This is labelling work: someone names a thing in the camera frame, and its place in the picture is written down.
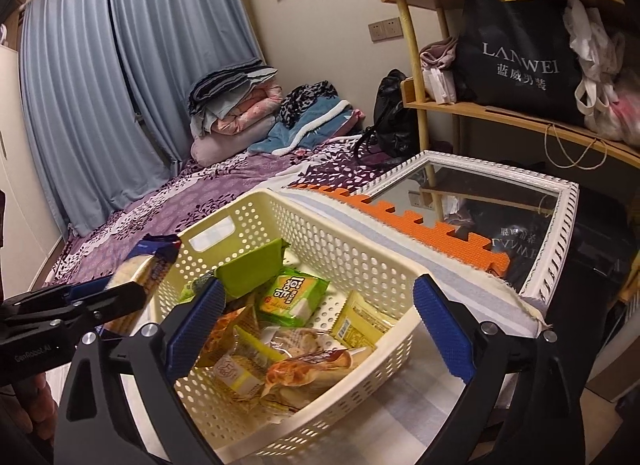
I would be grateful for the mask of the person's left hand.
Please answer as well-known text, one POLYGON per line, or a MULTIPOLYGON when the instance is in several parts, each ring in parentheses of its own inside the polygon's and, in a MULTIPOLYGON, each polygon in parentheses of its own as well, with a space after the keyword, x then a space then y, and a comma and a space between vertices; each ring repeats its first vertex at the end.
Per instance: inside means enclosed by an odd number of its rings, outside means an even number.
POLYGON ((53 445, 58 422, 58 404, 51 395, 46 374, 41 373, 28 378, 26 384, 29 388, 34 388, 35 393, 23 400, 17 398, 11 386, 2 387, 1 405, 6 408, 10 419, 22 433, 33 433, 42 441, 53 445))

